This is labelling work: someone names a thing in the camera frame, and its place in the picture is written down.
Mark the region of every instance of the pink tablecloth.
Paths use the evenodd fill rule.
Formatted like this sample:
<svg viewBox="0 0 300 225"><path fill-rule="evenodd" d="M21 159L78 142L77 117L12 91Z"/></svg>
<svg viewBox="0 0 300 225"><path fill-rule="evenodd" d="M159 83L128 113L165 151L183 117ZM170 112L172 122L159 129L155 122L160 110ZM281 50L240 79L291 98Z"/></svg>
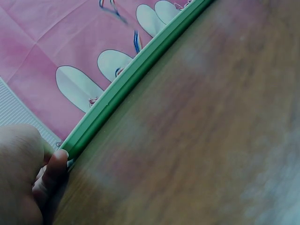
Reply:
<svg viewBox="0 0 300 225"><path fill-rule="evenodd" d="M187 1L156 2L0 0L0 76L65 139L115 74L179 12L174 3Z"/></svg>

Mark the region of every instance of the pink fabric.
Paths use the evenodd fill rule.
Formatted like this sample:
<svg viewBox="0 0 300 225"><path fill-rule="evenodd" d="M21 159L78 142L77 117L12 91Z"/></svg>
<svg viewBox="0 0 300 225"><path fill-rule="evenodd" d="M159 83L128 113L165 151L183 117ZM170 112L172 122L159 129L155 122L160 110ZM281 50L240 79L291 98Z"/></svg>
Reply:
<svg viewBox="0 0 300 225"><path fill-rule="evenodd" d="M157 0L115 2L130 26L101 10L97 0L0 0L0 76L61 139L84 112L58 89L56 69L73 66L105 90L111 82L98 68L99 54L114 49L135 57L134 30L144 46L151 40L135 12L140 4L154 8Z"/></svg>

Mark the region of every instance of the brown wooden surface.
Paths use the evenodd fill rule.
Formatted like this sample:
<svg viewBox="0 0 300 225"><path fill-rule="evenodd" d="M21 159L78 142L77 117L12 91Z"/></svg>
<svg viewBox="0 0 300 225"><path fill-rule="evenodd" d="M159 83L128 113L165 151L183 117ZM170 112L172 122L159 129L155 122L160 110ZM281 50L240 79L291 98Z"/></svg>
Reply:
<svg viewBox="0 0 300 225"><path fill-rule="evenodd" d="M54 223L300 224L299 9L211 5L79 157Z"/></svg>

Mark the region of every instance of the green plastic rim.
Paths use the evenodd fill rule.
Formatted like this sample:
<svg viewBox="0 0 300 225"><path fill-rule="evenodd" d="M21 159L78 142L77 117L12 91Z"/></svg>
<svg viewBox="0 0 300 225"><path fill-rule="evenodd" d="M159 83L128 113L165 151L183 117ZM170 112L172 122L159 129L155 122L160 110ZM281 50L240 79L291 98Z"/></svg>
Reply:
<svg viewBox="0 0 300 225"><path fill-rule="evenodd" d="M213 0L194 0L157 34L123 70L72 130L60 148L73 159L84 150L142 77Z"/></svg>

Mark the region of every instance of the white bunny ear print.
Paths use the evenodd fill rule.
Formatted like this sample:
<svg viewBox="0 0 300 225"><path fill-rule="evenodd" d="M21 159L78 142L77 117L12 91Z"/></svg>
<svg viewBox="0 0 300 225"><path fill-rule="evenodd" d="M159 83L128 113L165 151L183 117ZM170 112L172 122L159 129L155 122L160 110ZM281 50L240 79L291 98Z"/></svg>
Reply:
<svg viewBox="0 0 300 225"><path fill-rule="evenodd" d="M98 57L98 68L111 82L131 62L132 58L116 50L105 50Z"/></svg>
<svg viewBox="0 0 300 225"><path fill-rule="evenodd" d="M61 93L85 113L103 93L87 75L71 66L57 68L56 83Z"/></svg>
<svg viewBox="0 0 300 225"><path fill-rule="evenodd" d="M180 13L180 10L178 10L172 3L162 0L158 1L155 4L155 12L158 15L158 17L161 19L162 22L165 24L168 24L171 22L171 20Z"/></svg>
<svg viewBox="0 0 300 225"><path fill-rule="evenodd" d="M137 7L136 18L141 27L152 37L165 27L165 24L158 18L155 11L144 4Z"/></svg>

